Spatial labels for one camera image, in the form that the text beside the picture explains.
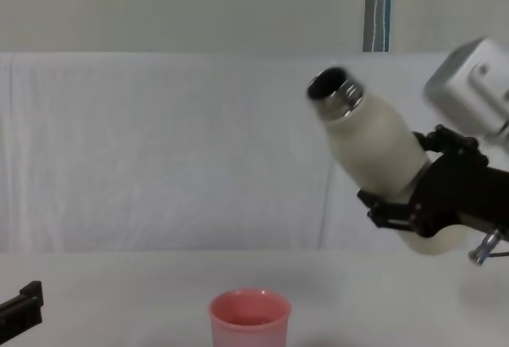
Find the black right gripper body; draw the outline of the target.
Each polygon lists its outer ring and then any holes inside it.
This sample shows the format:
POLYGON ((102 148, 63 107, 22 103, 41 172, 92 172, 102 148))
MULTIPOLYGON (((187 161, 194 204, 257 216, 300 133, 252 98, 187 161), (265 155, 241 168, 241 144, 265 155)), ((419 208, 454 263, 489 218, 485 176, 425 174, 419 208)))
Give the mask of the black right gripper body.
POLYGON ((464 225, 502 232, 508 239, 508 172, 479 155, 442 155, 424 173, 410 198, 410 227, 424 238, 464 225))

